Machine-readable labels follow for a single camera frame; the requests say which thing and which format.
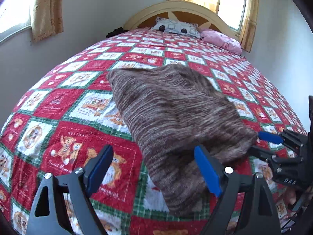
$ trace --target silver bolt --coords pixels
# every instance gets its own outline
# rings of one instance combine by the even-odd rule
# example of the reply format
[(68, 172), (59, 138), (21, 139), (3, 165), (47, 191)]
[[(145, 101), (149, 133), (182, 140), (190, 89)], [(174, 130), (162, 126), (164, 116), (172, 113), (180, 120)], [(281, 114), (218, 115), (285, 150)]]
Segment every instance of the silver bolt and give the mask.
[(234, 172), (234, 169), (232, 167), (226, 167), (224, 170), (227, 174), (232, 174)]
[(256, 175), (256, 177), (258, 179), (262, 179), (263, 178), (263, 174), (261, 172), (257, 172), (255, 175)]
[(76, 170), (75, 170), (75, 173), (76, 174), (80, 174), (80, 173), (82, 173), (84, 171), (84, 169), (82, 168), (82, 167), (79, 167), (79, 168), (77, 168)]
[(51, 178), (52, 177), (52, 173), (51, 172), (48, 172), (48, 173), (46, 173), (45, 175), (44, 175), (44, 178), (45, 179), (49, 179), (49, 178)]

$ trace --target arched headboard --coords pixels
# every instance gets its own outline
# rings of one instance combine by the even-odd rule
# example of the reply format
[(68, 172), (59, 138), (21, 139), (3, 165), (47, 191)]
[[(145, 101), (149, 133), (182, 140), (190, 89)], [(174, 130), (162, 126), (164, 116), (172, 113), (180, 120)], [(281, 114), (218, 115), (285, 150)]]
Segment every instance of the arched headboard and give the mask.
[(238, 40), (231, 28), (215, 12), (186, 1), (166, 1), (147, 7), (131, 17), (124, 25), (124, 29), (153, 27), (157, 16), (198, 24), (199, 28), (210, 28)]

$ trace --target brown knitted fabric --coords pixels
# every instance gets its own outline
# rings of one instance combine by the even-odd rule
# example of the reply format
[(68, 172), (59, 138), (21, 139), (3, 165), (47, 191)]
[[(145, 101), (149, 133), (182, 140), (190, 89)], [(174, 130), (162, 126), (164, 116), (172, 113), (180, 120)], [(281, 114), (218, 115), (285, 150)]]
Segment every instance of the brown knitted fabric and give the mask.
[(151, 180), (173, 215), (190, 212), (206, 189), (193, 156), (197, 144), (228, 162), (243, 156), (256, 140), (234, 105), (189, 67), (114, 69), (107, 79)]

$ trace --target bedspread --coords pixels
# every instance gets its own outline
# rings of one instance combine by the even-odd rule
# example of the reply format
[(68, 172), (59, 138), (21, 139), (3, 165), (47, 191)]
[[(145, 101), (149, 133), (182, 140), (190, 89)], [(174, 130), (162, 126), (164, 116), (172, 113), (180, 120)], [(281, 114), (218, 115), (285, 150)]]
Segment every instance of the bedspread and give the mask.
[[(182, 64), (205, 75), (233, 102), (243, 122), (255, 131), (283, 129), (306, 134), (279, 91), (245, 58), (201, 40), (137, 29), (85, 49), (48, 72), (18, 102), (1, 131), (0, 208), (20, 233), (26, 234), (38, 182), (83, 167), (105, 144), (113, 162), (91, 203), (108, 234), (199, 234), (216, 204), (199, 199), (192, 214), (168, 213), (162, 193), (152, 183), (138, 146), (112, 99), (106, 74), (113, 68), (155, 68)], [(279, 156), (293, 155), (283, 145), (257, 141)], [(277, 202), (280, 219), (287, 215), (284, 187), (271, 180), (267, 163), (249, 157), (234, 164), (241, 174), (260, 171)], [(229, 226), (238, 220), (243, 194)], [(81, 233), (69, 195), (68, 215)]]

